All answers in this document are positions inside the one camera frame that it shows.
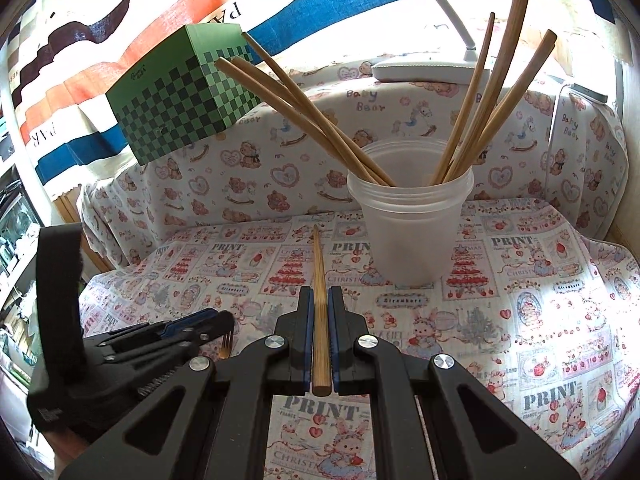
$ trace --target metal screw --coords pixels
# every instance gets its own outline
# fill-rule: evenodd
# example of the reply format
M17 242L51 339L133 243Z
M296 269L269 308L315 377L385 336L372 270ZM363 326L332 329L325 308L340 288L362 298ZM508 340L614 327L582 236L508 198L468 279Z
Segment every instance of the metal screw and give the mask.
M191 361L189 361L189 368L194 372L201 372L209 368L209 359L199 355L198 357L194 357Z
M363 348L373 348L378 344L378 338L369 334L361 335L358 338L358 344Z
M284 346L284 338L281 335L270 335L264 340L264 344L269 348L280 348Z
M436 355L436 357L433 358L433 363L438 368L443 368L445 370L448 370L455 364L455 361L453 360L453 357L451 357L448 354L438 354Z

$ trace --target translucent cup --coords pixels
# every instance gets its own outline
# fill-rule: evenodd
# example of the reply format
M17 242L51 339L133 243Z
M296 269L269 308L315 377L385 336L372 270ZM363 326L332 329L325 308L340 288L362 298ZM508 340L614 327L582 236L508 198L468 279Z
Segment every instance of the translucent cup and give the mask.
M347 188L362 207L376 269L396 285L432 283L451 268L460 211L474 174L469 168L456 180L425 186L445 145L405 137L364 147L399 187L364 182L351 171L347 176Z

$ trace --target green checkered box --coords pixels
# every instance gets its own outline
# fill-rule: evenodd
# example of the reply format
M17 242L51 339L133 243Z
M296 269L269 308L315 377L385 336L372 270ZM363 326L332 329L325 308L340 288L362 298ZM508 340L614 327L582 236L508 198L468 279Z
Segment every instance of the green checkered box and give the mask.
M185 25L107 91L139 164L226 130L260 103L213 65L219 57L233 56L251 61L239 25Z

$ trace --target tablecloth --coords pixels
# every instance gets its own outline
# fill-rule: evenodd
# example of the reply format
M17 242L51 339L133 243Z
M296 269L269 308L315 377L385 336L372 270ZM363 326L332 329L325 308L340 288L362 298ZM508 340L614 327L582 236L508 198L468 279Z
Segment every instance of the tablecloth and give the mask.
M447 139L466 87L383 84L370 77L376 61L292 76L360 146ZM582 234L604 238L628 172L622 126L611 108L568 88L554 114L559 89L544 77L533 82L476 161L469 198L545 198ZM265 104L222 134L87 184L79 199L89 244L116 267L138 263L178 229L357 208L346 170Z
M421 358L453 355L582 478L615 457L640 417L638 264L539 199L466 202L450 268L423 288L380 275L357 210L188 228L89 282L85 333L212 306L234 314L237 354L311 284L314 224L327 285L372 334ZM204 351L215 358L217 343ZM269 480L375 478L367 397L275 397L268 446Z

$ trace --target wooden dowel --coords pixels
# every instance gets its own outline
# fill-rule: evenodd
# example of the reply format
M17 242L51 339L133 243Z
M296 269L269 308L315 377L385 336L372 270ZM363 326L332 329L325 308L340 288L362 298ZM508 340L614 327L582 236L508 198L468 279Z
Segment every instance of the wooden dowel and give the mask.
M500 49L495 60L494 69L492 70L489 81L484 89L484 93L480 99L480 104L478 105L478 109L471 121L471 126L469 126L465 140L458 150L458 154L451 164L449 171L447 171L447 174L444 177L444 182L450 182L455 178L454 175L460 174L462 162L468 158L469 152L473 150L473 146L478 142L479 136L482 134L482 130L484 129L486 122L489 120L489 116L491 115L491 112L495 107L495 103L500 96L504 79L507 76L511 61L513 60L513 54L515 53L516 46L520 40L520 33L522 31L522 24L524 23L524 15L527 12L528 2L529 0L511 1L511 9L507 19L507 26L502 37L502 42L500 43Z
M314 352L312 357L311 392L326 397L332 392L329 353L329 317L327 311L324 258L320 229L314 225Z
M538 45L538 48L531 57L528 65L523 70L522 74L520 74L520 77L514 85L509 89L498 107L494 110L494 113L491 114L491 118L489 118L487 125L482 131L482 135L478 140L478 143L476 143L474 150L462 164L462 168L460 169L458 176L464 174L473 164L480 153L482 153L482 150L484 150L489 142L491 142L495 134L500 130L509 115L513 112L515 107L518 105L518 102L523 98L527 88L529 88L529 85L535 79L545 61L556 47L557 38L558 37L551 30L548 30L545 33L544 38L542 38L542 41Z
M258 83L260 83L266 89L271 90L280 99L282 99L285 102L288 102L293 108L297 109L301 114L306 115L307 118L309 119L312 119L311 117L309 117L308 113L306 112L305 108L303 108L303 106L300 104L300 102L291 94L289 89L287 89L286 86L282 85L281 83L277 82L273 77L264 73L258 67L252 65L247 60L241 57L238 57L238 56L233 57L231 59L231 63L237 68L239 68L240 70L244 71L249 76L252 76ZM339 135L343 136L343 138L346 137L348 139L346 134L343 133L337 126L332 124L332 127ZM365 170L367 171L367 173L369 173L369 176L373 181L375 181L377 184L380 184L381 186L388 186L388 183L386 183L384 179L376 173L375 168L370 168L366 164L364 164L364 166L365 166Z
M271 90L280 99L288 102L292 107L296 108L300 113L304 113L302 105L295 97L293 97L289 89L286 86L284 86L282 83L275 80L269 74L264 73L257 66L252 65L242 57L238 57L238 56L232 57L231 63L234 66L237 66L243 72L253 77L262 86Z
M251 76L240 70L238 67L232 65L228 60L223 57L219 57L214 63L216 68L220 70L220 72L225 73L232 79L235 79L242 86L256 94L260 99L266 102L269 106L273 107L274 110L279 112L283 117L286 117L292 124L295 124L299 127L303 132L308 134L315 142L320 144L322 148L333 158L338 160L341 164L343 164L348 170L352 171L356 174L357 177L362 178L363 180L369 180L370 177L368 174L366 176L360 176L359 168L355 168L350 166L347 160L344 159L341 153L339 153L333 145L328 141L328 139L324 136L324 133L309 121L304 115L302 115L295 108L292 108L287 102L283 99L279 98L276 94L271 92L269 89L265 88L263 85L258 83Z
M350 139L347 135L341 136L336 134L337 132L334 129L334 125L329 121L329 119L327 119L324 114L318 110L295 81L289 77L289 74L287 74L282 67L275 62L273 57L271 57L269 53L254 40L254 38L246 32L242 35L252 49L254 49L264 62L273 70L274 74L280 79L280 81L282 81L284 86L289 89L293 97L295 97L297 101L302 104L303 108L308 111L311 118L318 124L318 126L320 126L320 129L334 145L336 150L342 153L345 160L350 160L356 166L363 166L366 164L367 167L375 171L388 185L395 185L391 177L389 177L382 168L371 160L371 158L368 157L355 142L353 142L353 139Z
M451 131L451 135L449 137L449 140L447 141L447 145L444 149L444 152L442 153L442 157L440 158L436 171L431 177L432 186L435 186L436 184L442 184L442 180L447 174L447 170L449 169L449 166L451 164L451 157L455 153L456 147L460 142L462 132L465 130L466 121L469 118L471 108L473 107L473 104L476 100L478 85L480 84L480 79L482 78L482 74L484 73L484 64L486 63L486 56L489 53L491 36L494 31L494 21L495 13L492 12L491 14L489 14L489 20L487 21L486 30L484 32L484 40L482 41L482 48L480 49L480 55L478 56L478 61L476 62L474 73L471 76L469 88L466 90L465 98L462 101L462 106L460 107L460 113L458 114L458 118L456 119L456 124L453 126L453 130Z

